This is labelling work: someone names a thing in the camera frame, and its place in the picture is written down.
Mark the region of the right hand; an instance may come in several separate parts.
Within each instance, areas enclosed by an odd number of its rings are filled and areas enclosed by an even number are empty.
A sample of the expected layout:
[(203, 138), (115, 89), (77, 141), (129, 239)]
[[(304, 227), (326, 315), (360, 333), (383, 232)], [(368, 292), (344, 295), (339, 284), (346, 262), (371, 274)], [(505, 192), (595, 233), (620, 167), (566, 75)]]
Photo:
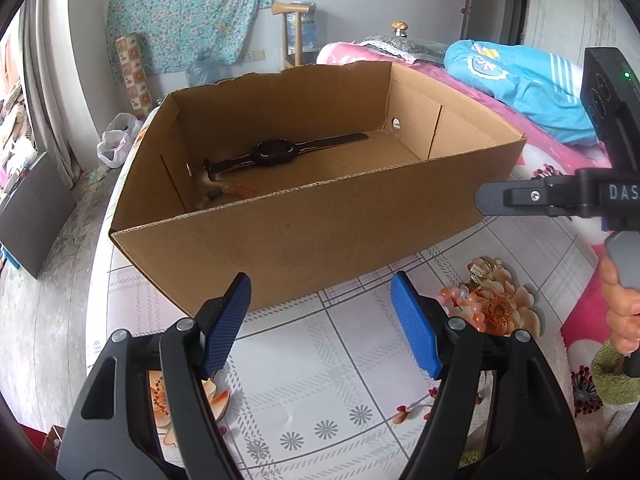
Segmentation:
[(623, 288), (618, 282), (618, 271), (610, 257), (601, 259), (599, 270), (603, 281), (602, 296), (608, 306), (606, 322), (612, 345), (623, 356), (629, 356), (639, 349), (639, 292)]

